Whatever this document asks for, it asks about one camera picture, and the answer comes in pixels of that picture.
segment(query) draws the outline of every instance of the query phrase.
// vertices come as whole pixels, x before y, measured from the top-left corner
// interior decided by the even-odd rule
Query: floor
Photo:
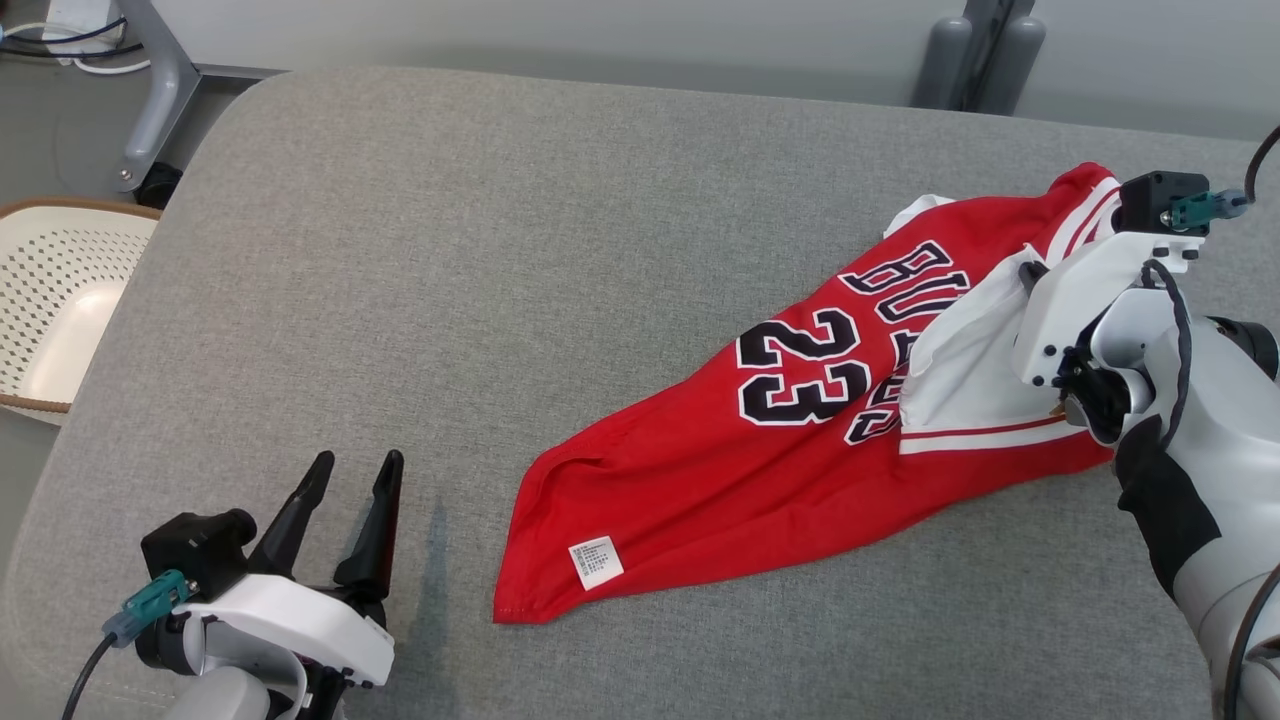
[[[204,81],[160,159],[184,167],[244,87]],[[0,205],[37,195],[132,201],[111,190],[111,179],[148,90],[148,70],[99,77],[49,60],[0,56]],[[0,411],[0,577],[55,438],[50,425]],[[12,711],[18,693],[10,691],[12,678],[0,671],[0,697]]]

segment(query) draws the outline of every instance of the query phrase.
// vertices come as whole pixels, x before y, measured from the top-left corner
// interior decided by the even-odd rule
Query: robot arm
[[[404,459],[387,455],[334,585],[307,587],[294,582],[293,561],[333,460],[332,452],[316,457],[247,559],[242,546],[256,527],[241,510],[183,514],[142,541],[152,577],[178,571],[197,588],[134,642],[145,664],[197,676],[166,717],[340,720],[343,692],[387,683],[396,653],[381,601],[390,591]]]
[[[1178,202],[1156,178],[1208,184],[1130,181],[1115,236],[1028,268],[1014,372],[1060,388],[1068,420],[1116,448],[1119,506],[1208,660],[1222,716],[1280,717],[1280,606],[1266,603],[1280,578],[1280,351],[1262,325],[1188,314],[1174,274],[1198,258],[1207,223],[1196,236],[1170,227]]]

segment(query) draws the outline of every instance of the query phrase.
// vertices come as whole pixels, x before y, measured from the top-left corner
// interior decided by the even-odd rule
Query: white cable
[[[123,76],[151,67],[151,60],[142,60],[141,63],[134,63],[132,65],[122,65],[119,68],[99,68],[87,64],[84,60],[81,60],[79,58],[74,58],[72,59],[72,61],[76,63],[77,68],[84,70],[91,76]]]
[[[84,35],[86,32],[92,32],[92,31],[88,31],[88,29],[78,29],[78,28],[74,28],[74,27],[70,27],[70,26],[61,26],[61,24],[58,24],[58,23],[27,23],[27,24],[14,26],[14,27],[4,31],[4,37],[13,37],[13,36],[18,35],[19,32],[24,32],[24,31],[28,31],[28,29],[52,29],[52,31],[56,31],[56,32],[65,32],[68,37],[76,37],[77,35]],[[67,42],[67,45],[79,45],[81,42],[88,42],[90,40],[97,40],[97,38],[96,37],[86,37],[84,40],[81,40],[81,41],[77,41],[77,42]]]
[[[70,26],[63,26],[63,24],[58,24],[58,23],[27,23],[27,24],[15,26],[15,27],[12,27],[12,28],[4,31],[3,37],[13,37],[14,35],[18,35],[19,32],[24,32],[24,31],[28,31],[28,29],[51,29],[51,31],[55,31],[55,32],[65,32],[65,33],[68,33],[68,37],[76,37],[77,35],[84,35],[86,32],[91,32],[91,31],[77,29],[77,28],[73,28]],[[76,42],[64,42],[63,45],[64,46],[73,46],[73,45],[79,45],[81,42],[90,42],[90,41],[93,41],[93,40],[99,40],[99,38],[97,37],[86,37],[84,40],[79,40],[79,41],[76,41]],[[132,65],[122,65],[119,68],[99,68],[96,65],[90,65],[84,60],[81,60],[79,58],[72,58],[70,60],[73,63],[76,63],[77,68],[84,70],[86,73],[88,73],[91,76],[123,76],[123,74],[128,74],[128,73],[136,73],[138,70],[142,70],[142,69],[146,69],[146,68],[151,67],[151,60],[142,60],[141,63],[134,63]]]

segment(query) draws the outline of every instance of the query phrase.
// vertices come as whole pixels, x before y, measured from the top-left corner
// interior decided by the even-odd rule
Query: white tag
[[[618,560],[618,551],[613,548],[609,536],[577,543],[568,548],[568,555],[573,559],[577,579],[582,580],[585,591],[622,574],[622,561]]]

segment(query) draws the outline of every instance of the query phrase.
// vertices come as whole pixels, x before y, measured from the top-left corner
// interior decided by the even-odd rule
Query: white laundry basket
[[[70,197],[0,208],[0,407],[63,424],[159,219]]]

